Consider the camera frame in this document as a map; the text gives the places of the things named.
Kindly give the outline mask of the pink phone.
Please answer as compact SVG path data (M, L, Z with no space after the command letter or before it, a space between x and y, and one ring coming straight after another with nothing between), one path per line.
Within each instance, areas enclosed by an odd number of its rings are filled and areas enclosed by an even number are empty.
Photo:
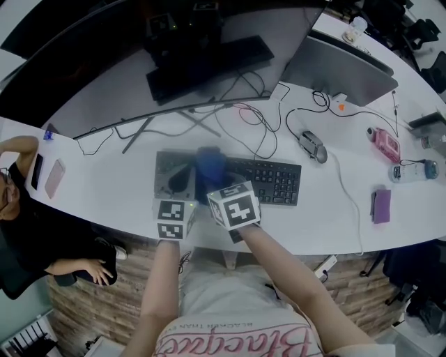
M65 171L66 167L63 164L63 161L61 159L57 159L45 183L45 192L50 199L54 197Z

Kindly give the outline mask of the row of black chairs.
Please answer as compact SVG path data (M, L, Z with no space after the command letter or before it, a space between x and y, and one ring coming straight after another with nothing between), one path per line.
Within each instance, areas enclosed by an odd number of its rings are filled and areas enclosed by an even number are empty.
M418 19L404 36L418 74L437 94L446 96L446 34L431 19Z

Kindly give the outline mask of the black phone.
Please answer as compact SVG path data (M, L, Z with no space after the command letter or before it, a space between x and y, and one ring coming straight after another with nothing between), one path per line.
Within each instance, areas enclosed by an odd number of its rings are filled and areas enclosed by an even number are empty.
M43 157L38 153L36 155L36 161L34 164L34 168L33 168L33 174L31 177L31 187L34 190L38 189L38 183L40 180L40 174L41 174L41 170L43 168Z

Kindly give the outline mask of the person's right forearm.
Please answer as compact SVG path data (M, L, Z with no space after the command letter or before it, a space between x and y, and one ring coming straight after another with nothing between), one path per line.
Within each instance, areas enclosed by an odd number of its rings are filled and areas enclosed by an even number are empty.
M323 306L330 295L316 275L296 256L255 225L242 227L241 237L279 290L305 314Z

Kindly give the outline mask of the curved black monitor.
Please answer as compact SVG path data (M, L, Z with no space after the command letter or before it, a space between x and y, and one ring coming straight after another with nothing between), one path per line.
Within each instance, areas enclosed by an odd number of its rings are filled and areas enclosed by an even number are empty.
M1 44L0 117L83 137L267 100L330 0L40 0Z

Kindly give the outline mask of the person's grey pink-print shirt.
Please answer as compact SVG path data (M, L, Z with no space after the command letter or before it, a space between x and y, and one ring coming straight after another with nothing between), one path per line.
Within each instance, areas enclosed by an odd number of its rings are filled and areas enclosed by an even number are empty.
M306 316L279 298L259 266L230 271L191 263L180 284L179 317L157 339L156 357L396 357L392 344L324 352Z

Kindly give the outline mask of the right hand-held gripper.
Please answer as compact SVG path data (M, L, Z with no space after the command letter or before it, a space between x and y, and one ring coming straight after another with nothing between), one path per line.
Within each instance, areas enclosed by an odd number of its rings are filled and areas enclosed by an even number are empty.
M243 240L238 232L241 227L261 221L260 203L251 181L209 192L207 198L214 221L229 232L233 243Z

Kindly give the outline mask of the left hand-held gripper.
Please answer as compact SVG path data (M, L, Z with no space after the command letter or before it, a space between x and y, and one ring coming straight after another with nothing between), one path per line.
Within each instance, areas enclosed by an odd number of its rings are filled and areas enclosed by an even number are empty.
M198 201L195 200L196 169L190 164L190 154L157 152L155 190L168 191L169 180L182 171L181 198L157 192L153 199L155 232L160 240L184 241L196 220Z

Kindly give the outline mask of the grey computer mouse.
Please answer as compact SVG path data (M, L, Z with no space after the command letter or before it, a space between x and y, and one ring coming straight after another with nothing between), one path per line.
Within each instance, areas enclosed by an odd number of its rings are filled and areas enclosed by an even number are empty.
M302 131L298 138L298 143L311 159L320 164L326 163L328 152L323 142L313 132L309 130Z

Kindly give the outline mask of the pink box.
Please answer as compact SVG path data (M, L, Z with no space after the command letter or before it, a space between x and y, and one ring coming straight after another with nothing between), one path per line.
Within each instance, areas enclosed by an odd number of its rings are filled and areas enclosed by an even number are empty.
M391 162L399 163L401 159L401 149L399 142L384 129L374 130L373 143L375 147Z

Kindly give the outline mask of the blue cloth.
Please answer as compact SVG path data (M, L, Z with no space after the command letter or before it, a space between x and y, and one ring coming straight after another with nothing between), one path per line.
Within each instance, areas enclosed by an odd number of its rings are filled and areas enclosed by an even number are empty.
M216 146L203 146L195 155L195 199L208 205L207 194L222 189L225 177L226 156Z

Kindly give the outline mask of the person's left forearm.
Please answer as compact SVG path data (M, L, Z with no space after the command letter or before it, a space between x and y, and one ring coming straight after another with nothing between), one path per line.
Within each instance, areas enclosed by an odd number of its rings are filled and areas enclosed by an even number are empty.
M141 302L141 317L178 316L180 248L175 241L160 241Z

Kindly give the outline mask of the small clear water bottle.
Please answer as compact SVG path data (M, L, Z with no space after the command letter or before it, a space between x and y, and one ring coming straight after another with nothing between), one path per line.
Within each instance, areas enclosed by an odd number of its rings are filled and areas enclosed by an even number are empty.
M438 149L446 144L445 134L435 134L424 136L421 138L421 145L423 149Z

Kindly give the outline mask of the black keyboard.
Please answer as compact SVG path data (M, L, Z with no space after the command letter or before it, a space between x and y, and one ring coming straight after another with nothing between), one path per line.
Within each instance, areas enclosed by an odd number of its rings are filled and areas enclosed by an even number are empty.
M195 166L195 154L190 154L190 164ZM296 206L300 187L300 165L226 157L225 187L251 181L254 194L262 204L279 206ZM170 190L156 191L154 178L154 194L168 193L181 198L183 182L182 171L169 180Z

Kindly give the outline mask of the white power strip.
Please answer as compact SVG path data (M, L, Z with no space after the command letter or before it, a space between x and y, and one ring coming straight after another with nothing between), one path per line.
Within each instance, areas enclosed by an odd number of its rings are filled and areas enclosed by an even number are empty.
M322 278L337 262L337 256L330 255L314 270L316 277Z

